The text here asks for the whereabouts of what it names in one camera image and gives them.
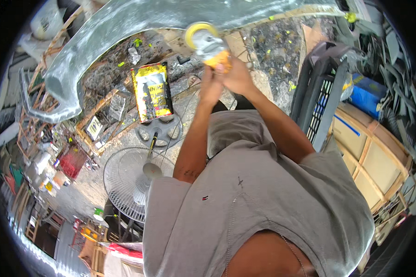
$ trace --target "blue box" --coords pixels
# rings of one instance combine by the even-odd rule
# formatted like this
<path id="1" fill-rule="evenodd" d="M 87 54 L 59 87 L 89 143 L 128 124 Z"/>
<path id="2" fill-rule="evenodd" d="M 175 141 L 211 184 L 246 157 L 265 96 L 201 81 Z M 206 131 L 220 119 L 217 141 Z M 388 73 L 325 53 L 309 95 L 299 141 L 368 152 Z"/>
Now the blue box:
<path id="1" fill-rule="evenodd" d="M 379 112 L 376 111 L 377 104 L 387 93 L 387 87 L 371 80 L 359 73 L 353 74 L 353 94 L 349 101 L 361 111 L 379 120 Z"/>

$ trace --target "green paint can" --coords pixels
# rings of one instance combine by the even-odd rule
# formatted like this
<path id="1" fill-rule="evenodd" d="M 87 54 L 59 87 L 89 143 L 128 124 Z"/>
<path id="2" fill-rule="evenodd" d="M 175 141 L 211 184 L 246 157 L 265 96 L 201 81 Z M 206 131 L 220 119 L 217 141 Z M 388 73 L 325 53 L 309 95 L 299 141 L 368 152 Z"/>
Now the green paint can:
<path id="1" fill-rule="evenodd" d="M 103 221 L 103 210 L 100 208 L 94 208 L 94 218 Z"/>

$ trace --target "wooden crate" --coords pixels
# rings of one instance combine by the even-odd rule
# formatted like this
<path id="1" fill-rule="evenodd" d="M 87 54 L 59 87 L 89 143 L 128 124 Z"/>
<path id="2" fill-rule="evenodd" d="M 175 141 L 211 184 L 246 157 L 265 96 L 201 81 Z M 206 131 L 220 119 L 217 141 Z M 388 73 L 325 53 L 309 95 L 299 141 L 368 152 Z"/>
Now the wooden crate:
<path id="1" fill-rule="evenodd" d="M 94 254 L 91 260 L 92 276 L 105 276 L 103 266 L 105 264 L 105 257 L 107 252 L 108 250 L 100 244 L 96 244 L 96 246 L 94 246 Z"/>
<path id="2" fill-rule="evenodd" d="M 409 176 L 412 157 L 378 121 L 339 103 L 329 135 L 334 138 L 372 213 L 389 201 Z"/>

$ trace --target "gray t-shirt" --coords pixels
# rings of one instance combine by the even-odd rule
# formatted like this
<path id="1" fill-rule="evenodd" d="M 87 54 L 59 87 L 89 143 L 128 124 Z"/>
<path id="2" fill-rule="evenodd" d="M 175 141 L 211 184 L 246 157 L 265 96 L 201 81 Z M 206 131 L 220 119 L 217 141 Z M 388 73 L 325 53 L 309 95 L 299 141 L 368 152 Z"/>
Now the gray t-shirt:
<path id="1" fill-rule="evenodd" d="M 153 181 L 143 237 L 147 277 L 220 277 L 260 230 L 285 236 L 320 277 L 348 276 L 374 233 L 370 209 L 337 152 L 298 165 L 278 154 L 255 110 L 211 115 L 208 155 L 193 185 Z"/>

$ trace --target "yellow grinder body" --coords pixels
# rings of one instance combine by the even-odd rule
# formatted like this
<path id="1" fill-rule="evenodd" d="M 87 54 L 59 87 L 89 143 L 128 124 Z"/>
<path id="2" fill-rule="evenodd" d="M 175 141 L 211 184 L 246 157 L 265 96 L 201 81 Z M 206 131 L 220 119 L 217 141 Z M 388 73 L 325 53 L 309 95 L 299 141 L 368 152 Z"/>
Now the yellow grinder body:
<path id="1" fill-rule="evenodd" d="M 218 64 L 223 64 L 224 73 L 231 69 L 228 46 L 213 25 L 206 22 L 190 25 L 185 32 L 185 41 L 206 65 L 215 69 Z"/>

